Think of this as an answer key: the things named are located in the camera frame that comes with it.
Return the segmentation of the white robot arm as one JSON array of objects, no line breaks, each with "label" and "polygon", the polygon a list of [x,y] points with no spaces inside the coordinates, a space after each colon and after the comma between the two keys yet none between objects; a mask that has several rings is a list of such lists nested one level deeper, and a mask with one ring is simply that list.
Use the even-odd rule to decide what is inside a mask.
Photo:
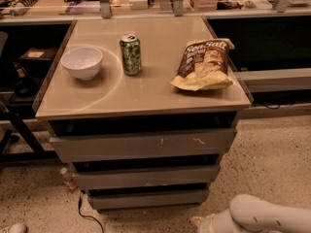
[{"label": "white robot arm", "polygon": [[193,216],[196,233],[311,233],[311,210],[280,206],[249,194],[236,195],[228,209]]}]

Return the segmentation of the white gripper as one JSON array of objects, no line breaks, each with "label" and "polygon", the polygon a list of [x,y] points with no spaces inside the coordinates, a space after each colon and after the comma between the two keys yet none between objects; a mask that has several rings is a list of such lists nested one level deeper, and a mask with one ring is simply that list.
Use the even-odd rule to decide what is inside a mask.
[{"label": "white gripper", "polygon": [[213,219],[215,214],[211,214],[206,217],[193,216],[190,222],[197,226],[197,233],[215,233],[213,226]]}]

